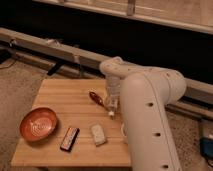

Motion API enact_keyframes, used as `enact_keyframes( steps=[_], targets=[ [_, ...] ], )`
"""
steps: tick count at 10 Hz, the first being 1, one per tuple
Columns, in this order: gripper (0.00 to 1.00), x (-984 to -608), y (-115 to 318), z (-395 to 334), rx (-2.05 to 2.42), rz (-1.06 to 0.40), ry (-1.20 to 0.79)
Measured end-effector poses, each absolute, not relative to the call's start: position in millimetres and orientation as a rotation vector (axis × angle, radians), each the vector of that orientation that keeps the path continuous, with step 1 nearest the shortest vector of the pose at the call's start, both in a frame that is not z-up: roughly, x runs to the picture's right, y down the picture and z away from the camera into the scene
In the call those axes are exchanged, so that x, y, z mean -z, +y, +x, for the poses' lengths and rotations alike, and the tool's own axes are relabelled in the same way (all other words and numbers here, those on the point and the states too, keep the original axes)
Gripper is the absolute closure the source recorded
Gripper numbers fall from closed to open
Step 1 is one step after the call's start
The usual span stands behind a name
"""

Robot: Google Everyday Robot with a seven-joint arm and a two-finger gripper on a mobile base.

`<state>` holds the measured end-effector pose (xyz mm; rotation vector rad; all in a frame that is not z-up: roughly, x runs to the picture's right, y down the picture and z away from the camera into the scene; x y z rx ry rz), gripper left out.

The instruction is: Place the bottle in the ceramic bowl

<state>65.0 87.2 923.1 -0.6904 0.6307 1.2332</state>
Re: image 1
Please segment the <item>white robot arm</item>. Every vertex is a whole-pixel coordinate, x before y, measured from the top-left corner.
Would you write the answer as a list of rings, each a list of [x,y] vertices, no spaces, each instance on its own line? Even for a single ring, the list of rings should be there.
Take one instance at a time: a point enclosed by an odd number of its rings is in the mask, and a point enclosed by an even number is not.
[[[101,62],[110,107],[121,110],[132,171],[182,171],[165,106],[186,91],[173,69],[129,65],[114,57]]]

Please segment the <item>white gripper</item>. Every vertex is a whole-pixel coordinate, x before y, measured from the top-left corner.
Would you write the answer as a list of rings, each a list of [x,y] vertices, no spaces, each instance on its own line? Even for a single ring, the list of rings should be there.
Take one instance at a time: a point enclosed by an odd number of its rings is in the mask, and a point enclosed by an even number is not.
[[[115,118],[115,111],[118,109],[120,96],[120,78],[117,76],[106,76],[107,97],[105,104],[109,110],[108,114],[111,119]]]

